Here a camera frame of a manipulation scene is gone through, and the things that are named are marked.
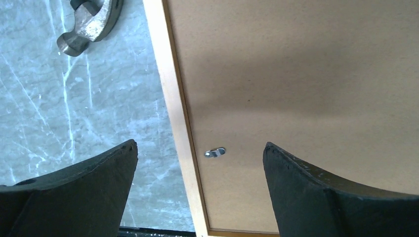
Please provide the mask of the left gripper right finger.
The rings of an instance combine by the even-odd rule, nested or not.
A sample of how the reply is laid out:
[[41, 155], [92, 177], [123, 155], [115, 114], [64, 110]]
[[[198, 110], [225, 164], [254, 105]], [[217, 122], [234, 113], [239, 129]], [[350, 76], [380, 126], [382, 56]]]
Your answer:
[[268, 142], [263, 167], [282, 237], [416, 237], [419, 197], [363, 185]]

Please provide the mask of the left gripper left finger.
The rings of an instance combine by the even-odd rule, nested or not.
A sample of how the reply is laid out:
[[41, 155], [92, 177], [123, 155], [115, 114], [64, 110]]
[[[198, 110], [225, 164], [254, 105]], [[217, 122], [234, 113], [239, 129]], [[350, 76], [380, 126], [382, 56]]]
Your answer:
[[1, 236], [117, 236], [137, 162], [130, 139], [55, 172], [2, 185]]

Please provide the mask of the brown wooden picture frame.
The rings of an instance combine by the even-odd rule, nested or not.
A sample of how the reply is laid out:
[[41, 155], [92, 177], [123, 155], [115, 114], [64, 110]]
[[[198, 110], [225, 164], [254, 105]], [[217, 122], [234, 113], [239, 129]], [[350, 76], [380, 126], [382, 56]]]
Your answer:
[[183, 92], [168, 1], [145, 0], [143, 4], [196, 235], [199, 237], [275, 236], [274, 233], [213, 230], [210, 227]]

